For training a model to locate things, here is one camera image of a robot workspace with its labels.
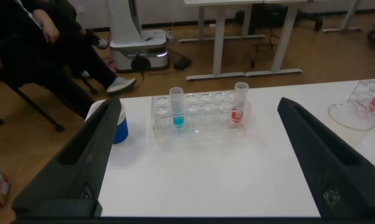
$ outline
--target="blue liquid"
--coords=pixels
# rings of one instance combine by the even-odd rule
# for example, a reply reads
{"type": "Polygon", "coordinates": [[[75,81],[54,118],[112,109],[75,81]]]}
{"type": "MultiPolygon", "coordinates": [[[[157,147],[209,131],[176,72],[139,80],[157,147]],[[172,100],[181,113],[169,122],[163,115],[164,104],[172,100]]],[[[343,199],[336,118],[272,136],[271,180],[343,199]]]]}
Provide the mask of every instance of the blue liquid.
{"type": "Polygon", "coordinates": [[[176,116],[174,117],[174,125],[178,126],[178,128],[181,128],[185,122],[184,116],[176,116]]]}

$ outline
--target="black jacket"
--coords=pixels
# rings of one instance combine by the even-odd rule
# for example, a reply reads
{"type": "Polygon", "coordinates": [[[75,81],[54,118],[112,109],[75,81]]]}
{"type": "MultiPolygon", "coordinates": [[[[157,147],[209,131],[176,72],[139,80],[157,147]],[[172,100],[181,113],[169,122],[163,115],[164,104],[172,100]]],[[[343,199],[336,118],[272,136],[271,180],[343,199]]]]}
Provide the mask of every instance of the black jacket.
{"type": "MultiPolygon", "coordinates": [[[[78,32],[81,27],[71,21],[56,5],[42,4],[39,0],[21,0],[31,13],[36,9],[44,10],[62,32],[78,32]]],[[[0,0],[0,40],[12,34],[19,34],[31,44],[45,44],[42,30],[28,16],[28,13],[16,0],[0,0]]]]}

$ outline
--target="wooden floor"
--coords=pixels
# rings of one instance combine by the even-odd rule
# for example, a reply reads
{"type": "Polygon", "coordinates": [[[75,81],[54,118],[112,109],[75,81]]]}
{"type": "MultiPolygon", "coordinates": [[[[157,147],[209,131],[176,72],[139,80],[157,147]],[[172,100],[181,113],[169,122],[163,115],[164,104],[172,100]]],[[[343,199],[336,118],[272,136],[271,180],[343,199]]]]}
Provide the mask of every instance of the wooden floor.
{"type": "MultiPolygon", "coordinates": [[[[324,18],[324,27],[339,26],[343,16],[324,18]]],[[[254,78],[224,78],[187,82],[187,75],[210,74],[213,60],[213,42],[173,44],[170,48],[192,59],[192,66],[183,72],[166,75],[146,74],[144,83],[125,93],[122,97],[165,95],[174,86],[182,87],[185,92],[215,91],[233,89],[236,82],[246,82],[251,88],[268,86],[299,85],[308,83],[338,82],[375,78],[375,46],[366,42],[368,31],[375,29],[375,14],[358,15],[355,25],[363,28],[362,32],[346,34],[324,34],[314,32],[312,21],[301,21],[295,27],[283,68],[301,68],[303,74],[274,75],[254,78]]],[[[226,24],[226,35],[239,34],[241,26],[226,24]]],[[[213,29],[207,28],[208,35],[213,29]]],[[[280,29],[274,29],[280,35],[280,29]]],[[[174,27],[174,34],[179,39],[197,36],[196,26],[174,27]]],[[[107,38],[108,33],[100,33],[107,38]]],[[[249,61],[254,58],[254,44],[257,40],[232,40],[225,42],[223,49],[222,72],[248,72],[249,61]]],[[[275,50],[263,46],[258,52],[256,68],[268,70],[271,67],[275,50]]],[[[98,50],[103,58],[109,57],[109,50],[98,50]]],[[[170,54],[174,62],[178,59],[170,54]]],[[[122,74],[125,78],[142,78],[137,73],[122,74]]],[[[95,100],[105,99],[105,90],[94,80],[90,81],[100,90],[95,100]]],[[[39,106],[53,116],[66,130],[57,133],[53,126],[27,103],[19,98],[6,85],[0,83],[0,117],[5,124],[0,127],[0,168],[9,176],[12,185],[7,205],[0,209],[0,223],[9,223],[14,219],[11,202],[27,185],[31,178],[41,170],[47,161],[79,130],[83,120],[66,109],[49,91],[37,86],[23,86],[22,91],[39,106]]]]}

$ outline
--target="power adapter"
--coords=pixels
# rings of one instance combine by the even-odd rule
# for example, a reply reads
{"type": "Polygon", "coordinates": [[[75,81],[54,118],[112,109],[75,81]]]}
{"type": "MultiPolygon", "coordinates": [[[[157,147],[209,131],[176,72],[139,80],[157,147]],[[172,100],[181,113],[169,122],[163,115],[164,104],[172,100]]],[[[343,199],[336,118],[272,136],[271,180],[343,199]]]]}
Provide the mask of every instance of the power adapter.
{"type": "Polygon", "coordinates": [[[183,71],[192,64],[191,59],[183,57],[174,63],[174,69],[183,71]]]}

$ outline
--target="test tube rack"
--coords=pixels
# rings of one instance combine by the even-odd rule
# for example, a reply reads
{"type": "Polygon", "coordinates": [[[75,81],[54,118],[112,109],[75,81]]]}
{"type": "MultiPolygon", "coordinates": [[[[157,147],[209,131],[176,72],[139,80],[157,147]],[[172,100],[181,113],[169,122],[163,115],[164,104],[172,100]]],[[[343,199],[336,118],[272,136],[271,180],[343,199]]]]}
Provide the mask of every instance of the test tube rack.
{"type": "Polygon", "coordinates": [[[359,81],[348,102],[375,115],[375,80],[359,81]]]}
{"type": "Polygon", "coordinates": [[[244,116],[240,123],[231,119],[234,103],[234,90],[183,94],[184,124],[174,125],[174,115],[170,96],[152,97],[152,127],[155,138],[174,136],[225,133],[226,131],[246,129],[250,104],[246,103],[244,116]]]}

